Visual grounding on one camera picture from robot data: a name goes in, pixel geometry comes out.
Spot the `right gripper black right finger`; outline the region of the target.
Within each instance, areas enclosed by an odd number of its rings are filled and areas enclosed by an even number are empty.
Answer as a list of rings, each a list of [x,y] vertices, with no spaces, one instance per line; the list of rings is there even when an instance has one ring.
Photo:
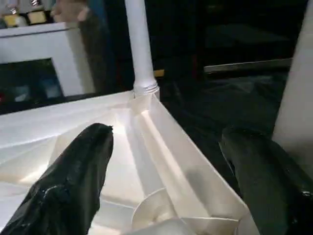
[[[313,181],[279,144],[253,130],[225,128],[220,149],[260,234],[313,233]]]

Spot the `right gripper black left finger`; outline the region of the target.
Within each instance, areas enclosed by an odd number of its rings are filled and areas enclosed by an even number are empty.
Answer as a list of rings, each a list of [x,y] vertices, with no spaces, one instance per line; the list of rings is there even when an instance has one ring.
[[[88,234],[112,152],[111,126],[85,128],[32,185],[1,234]]]

